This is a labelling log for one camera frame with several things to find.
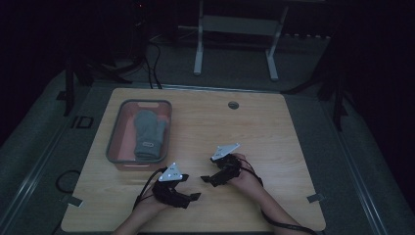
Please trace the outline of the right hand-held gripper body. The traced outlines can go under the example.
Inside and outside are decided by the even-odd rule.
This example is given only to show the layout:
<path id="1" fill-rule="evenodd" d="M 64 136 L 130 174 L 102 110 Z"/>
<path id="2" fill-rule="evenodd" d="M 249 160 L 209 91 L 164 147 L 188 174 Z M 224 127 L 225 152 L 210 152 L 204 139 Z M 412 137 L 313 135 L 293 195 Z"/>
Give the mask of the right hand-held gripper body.
<path id="1" fill-rule="evenodd" d="M 240 174 L 241 164 L 232 152 L 240 147 L 239 143 L 230 145 L 219 145 L 211 159 L 219 160 L 217 167 L 219 172 L 216 173 L 221 179 L 222 184 L 228 180 L 237 177 Z"/>

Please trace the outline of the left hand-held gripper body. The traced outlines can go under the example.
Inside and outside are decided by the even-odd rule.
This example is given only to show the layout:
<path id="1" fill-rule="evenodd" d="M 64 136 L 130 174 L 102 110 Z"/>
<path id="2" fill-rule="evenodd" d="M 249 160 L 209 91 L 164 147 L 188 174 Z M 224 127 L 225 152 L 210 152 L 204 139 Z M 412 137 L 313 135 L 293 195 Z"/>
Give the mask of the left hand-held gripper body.
<path id="1" fill-rule="evenodd" d="M 158 178 L 153 186 L 153 194 L 155 198 L 167 205 L 171 205 L 175 208 L 187 209 L 190 200 L 190 195 L 179 193 L 175 187 L 180 183 L 179 176 L 184 173 L 181 172 L 177 163 L 173 163 L 168 166 L 162 175 Z"/>

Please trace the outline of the grey mitten with label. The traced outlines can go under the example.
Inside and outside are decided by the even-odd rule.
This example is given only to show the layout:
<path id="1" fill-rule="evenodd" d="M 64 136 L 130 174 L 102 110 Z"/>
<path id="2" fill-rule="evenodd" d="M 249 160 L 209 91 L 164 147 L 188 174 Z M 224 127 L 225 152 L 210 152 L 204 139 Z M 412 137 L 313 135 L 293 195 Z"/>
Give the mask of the grey mitten with label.
<path id="1" fill-rule="evenodd" d="M 162 159 L 166 121 L 150 110 L 141 110 L 134 119 L 136 146 L 134 155 L 139 162 L 157 163 Z"/>

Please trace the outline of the pink basin with grey rim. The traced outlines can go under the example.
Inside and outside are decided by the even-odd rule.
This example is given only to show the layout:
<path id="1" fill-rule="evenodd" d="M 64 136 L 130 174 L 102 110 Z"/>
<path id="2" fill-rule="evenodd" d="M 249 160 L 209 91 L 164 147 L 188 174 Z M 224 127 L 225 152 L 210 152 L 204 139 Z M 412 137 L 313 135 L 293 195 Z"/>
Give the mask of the pink basin with grey rim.
<path id="1" fill-rule="evenodd" d="M 139 162 L 135 155 L 136 128 L 134 119 L 141 110 L 153 111 L 159 119 L 166 121 L 163 145 L 161 147 L 162 159 L 157 163 Z M 118 170 L 151 171 L 164 167 L 167 162 L 169 134 L 171 125 L 172 106 L 166 100 L 137 100 L 124 101 L 118 110 L 115 125 L 107 147 L 107 159 Z"/>

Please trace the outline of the person's right hand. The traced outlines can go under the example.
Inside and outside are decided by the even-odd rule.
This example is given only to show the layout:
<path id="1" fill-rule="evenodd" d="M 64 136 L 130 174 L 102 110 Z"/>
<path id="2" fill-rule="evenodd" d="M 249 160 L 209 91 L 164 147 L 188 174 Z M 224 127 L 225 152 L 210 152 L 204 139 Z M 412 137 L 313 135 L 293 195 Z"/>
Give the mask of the person's right hand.
<path id="1" fill-rule="evenodd" d="M 229 180 L 229 183 L 252 199 L 260 196 L 263 186 L 259 182 L 251 164 L 242 154 L 235 153 L 234 156 L 241 164 L 240 174 Z"/>

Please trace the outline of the person's left hand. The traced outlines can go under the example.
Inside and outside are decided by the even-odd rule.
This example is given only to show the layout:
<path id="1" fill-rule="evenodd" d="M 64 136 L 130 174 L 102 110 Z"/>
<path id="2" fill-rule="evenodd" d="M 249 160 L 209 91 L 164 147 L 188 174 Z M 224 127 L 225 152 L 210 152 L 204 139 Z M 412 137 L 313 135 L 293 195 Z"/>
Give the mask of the person's left hand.
<path id="1" fill-rule="evenodd" d="M 145 216 L 155 216 L 158 213 L 170 209 L 171 205 L 163 204 L 159 202 L 154 196 L 153 191 L 148 189 L 137 206 L 135 207 L 134 211 L 139 215 Z"/>

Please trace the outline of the black metal stand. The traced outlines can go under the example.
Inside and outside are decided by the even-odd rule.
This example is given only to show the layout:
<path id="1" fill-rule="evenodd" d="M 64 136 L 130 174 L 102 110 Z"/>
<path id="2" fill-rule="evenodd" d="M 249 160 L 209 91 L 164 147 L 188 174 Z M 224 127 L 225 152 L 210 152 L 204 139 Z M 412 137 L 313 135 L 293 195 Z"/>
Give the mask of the black metal stand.
<path id="1" fill-rule="evenodd" d="M 317 98 L 319 101 L 328 101 L 330 98 L 334 98 L 332 120 L 335 127 L 342 131 L 342 116 L 347 115 L 343 105 L 346 82 L 345 58 L 345 50 L 341 45 L 341 40 L 333 36 L 312 72 L 311 78 L 294 88 L 281 91 L 281 94 L 298 94 L 320 83 Z"/>
<path id="2" fill-rule="evenodd" d="M 130 84 L 130 81 L 121 78 L 114 71 L 107 69 L 85 55 L 68 57 L 65 62 L 65 90 L 57 96 L 58 100 L 65 102 L 65 117 L 70 114 L 74 107 L 74 78 L 77 77 L 82 85 L 91 86 L 93 78 L 88 73 L 90 70 L 95 70 L 115 82 Z"/>

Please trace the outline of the white metal desk frame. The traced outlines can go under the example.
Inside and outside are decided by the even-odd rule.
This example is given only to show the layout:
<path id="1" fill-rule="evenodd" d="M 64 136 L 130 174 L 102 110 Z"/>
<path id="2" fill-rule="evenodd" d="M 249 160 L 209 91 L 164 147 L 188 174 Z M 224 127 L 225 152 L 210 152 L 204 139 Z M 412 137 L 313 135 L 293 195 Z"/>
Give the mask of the white metal desk frame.
<path id="1" fill-rule="evenodd" d="M 272 81 L 277 81 L 279 79 L 279 75 L 274 60 L 274 54 L 282 34 L 282 29 L 288 15 L 289 7 L 283 7 L 278 20 L 262 20 L 206 15 L 204 6 L 204 0 L 199 0 L 198 41 L 193 74 L 200 75 L 202 73 L 204 59 L 204 33 L 206 31 L 261 35 L 270 36 L 272 38 L 271 45 L 264 51 L 264 53 L 270 79 Z"/>

